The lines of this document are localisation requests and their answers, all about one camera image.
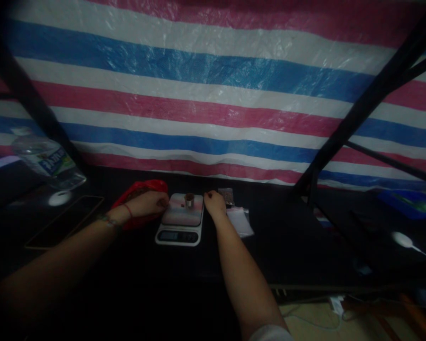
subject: white plastic spoon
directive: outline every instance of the white plastic spoon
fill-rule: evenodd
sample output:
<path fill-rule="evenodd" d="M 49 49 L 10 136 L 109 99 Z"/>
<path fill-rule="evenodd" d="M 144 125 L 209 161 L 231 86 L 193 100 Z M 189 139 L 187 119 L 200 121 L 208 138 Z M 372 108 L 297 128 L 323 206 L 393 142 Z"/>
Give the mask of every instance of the white plastic spoon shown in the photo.
<path fill-rule="evenodd" d="M 423 251 L 421 251 L 418 247 L 413 245 L 413 241 L 409 237 L 407 237 L 405 234 L 401 232 L 392 232 L 391 236 L 393 237 L 393 240 L 396 243 L 398 243 L 400 246 L 403 246 L 408 249 L 412 248 L 426 256 L 426 254 Z"/>

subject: wrist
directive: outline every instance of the wrist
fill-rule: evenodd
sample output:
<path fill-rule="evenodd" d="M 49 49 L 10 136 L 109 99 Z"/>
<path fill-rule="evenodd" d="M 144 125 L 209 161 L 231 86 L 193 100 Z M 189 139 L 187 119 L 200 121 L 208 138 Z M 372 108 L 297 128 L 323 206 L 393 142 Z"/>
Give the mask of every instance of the wrist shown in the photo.
<path fill-rule="evenodd" d="M 216 226 L 222 225 L 225 222 L 229 222 L 229 217 L 226 212 L 218 212 L 212 215 L 213 222 Z"/>
<path fill-rule="evenodd" d="M 129 210 L 123 205 L 111 209 L 107 213 L 107 216 L 111 220 L 117 221 L 119 225 L 124 225 L 131 219 L 131 214 Z"/>

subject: white sleeve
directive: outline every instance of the white sleeve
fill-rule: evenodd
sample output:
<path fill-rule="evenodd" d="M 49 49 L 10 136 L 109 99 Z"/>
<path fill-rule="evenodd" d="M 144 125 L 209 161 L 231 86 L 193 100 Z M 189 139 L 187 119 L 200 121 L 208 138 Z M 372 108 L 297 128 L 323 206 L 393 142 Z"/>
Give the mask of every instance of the white sleeve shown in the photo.
<path fill-rule="evenodd" d="M 293 341 L 293 338 L 283 327 L 268 324 L 255 331 L 249 341 Z"/>

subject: smartphone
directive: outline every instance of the smartphone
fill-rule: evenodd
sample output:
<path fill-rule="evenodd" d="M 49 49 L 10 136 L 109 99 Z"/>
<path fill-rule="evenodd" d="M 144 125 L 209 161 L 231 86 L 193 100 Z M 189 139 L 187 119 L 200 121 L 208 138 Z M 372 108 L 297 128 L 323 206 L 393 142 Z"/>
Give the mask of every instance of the smartphone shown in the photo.
<path fill-rule="evenodd" d="M 70 236 L 103 202 L 103 197 L 83 196 L 34 235 L 27 249 L 48 250 Z"/>

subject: striped tarp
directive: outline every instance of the striped tarp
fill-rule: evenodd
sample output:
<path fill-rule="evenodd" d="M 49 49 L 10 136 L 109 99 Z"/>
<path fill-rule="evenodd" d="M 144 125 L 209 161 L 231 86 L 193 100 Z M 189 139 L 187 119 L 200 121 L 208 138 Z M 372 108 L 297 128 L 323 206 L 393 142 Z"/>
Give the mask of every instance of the striped tarp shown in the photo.
<path fill-rule="evenodd" d="M 7 42 L 96 165 L 293 184 L 426 10 L 381 0 L 29 0 Z M 0 101 L 9 128 L 39 129 Z M 426 74 L 352 141 L 426 171 Z M 320 174 L 342 188 L 426 190 L 349 148 Z"/>

